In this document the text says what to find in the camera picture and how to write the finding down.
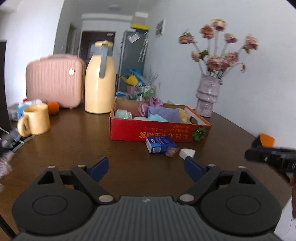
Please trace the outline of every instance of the wooden table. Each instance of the wooden table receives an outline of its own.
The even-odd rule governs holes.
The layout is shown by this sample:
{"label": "wooden table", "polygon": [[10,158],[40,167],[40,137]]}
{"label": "wooden table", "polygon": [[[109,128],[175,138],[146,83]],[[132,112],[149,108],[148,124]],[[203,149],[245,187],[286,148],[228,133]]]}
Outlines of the wooden table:
{"label": "wooden table", "polygon": [[[244,160],[244,152],[254,137],[216,113],[209,121],[212,128],[205,144],[180,143],[178,147],[196,150],[194,159],[204,165],[213,163],[225,170],[246,166],[283,207],[291,195],[288,184],[268,166]],[[36,136],[16,152],[11,161],[13,171],[1,179],[5,186],[0,193],[1,215],[17,231],[11,215],[12,204],[45,167],[69,169],[95,163],[105,156],[110,160],[110,169],[100,185],[116,198],[121,195],[177,198],[193,185],[179,156],[150,155],[145,142],[111,141],[109,114],[90,114],[79,107],[61,110],[51,117],[50,131]],[[9,240],[3,231],[0,240]]]}

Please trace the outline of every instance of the yellow mug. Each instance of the yellow mug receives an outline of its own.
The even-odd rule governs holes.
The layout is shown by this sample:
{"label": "yellow mug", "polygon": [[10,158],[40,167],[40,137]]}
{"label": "yellow mug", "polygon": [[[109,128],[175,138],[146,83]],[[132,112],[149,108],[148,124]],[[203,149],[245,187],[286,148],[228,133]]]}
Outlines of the yellow mug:
{"label": "yellow mug", "polygon": [[24,109],[24,116],[17,123],[17,130],[23,137],[40,135],[50,128],[47,104],[33,104]]}

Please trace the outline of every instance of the barcode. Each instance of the barcode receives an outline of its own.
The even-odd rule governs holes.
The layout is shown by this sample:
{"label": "barcode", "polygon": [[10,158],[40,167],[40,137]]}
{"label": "barcode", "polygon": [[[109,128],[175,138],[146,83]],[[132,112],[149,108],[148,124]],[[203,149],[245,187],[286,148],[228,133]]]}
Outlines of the barcode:
{"label": "barcode", "polygon": [[161,147],[155,147],[155,148],[153,148],[152,153],[158,153],[160,151],[161,151]]}

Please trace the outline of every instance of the blue box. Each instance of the blue box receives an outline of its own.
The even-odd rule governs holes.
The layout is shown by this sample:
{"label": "blue box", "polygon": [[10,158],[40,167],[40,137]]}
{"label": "blue box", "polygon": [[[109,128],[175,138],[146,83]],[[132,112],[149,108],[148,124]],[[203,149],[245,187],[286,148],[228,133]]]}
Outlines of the blue box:
{"label": "blue box", "polygon": [[170,137],[147,137],[146,146],[150,154],[165,153],[170,147],[176,147],[176,143]]}

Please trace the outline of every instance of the yellow thermos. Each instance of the yellow thermos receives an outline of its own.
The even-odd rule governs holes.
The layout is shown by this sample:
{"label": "yellow thermos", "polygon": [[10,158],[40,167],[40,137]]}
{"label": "yellow thermos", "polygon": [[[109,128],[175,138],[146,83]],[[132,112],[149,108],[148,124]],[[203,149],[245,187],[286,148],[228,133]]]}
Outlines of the yellow thermos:
{"label": "yellow thermos", "polygon": [[113,43],[96,42],[85,76],[84,109],[87,112],[103,114],[111,111],[116,79],[112,53]]}

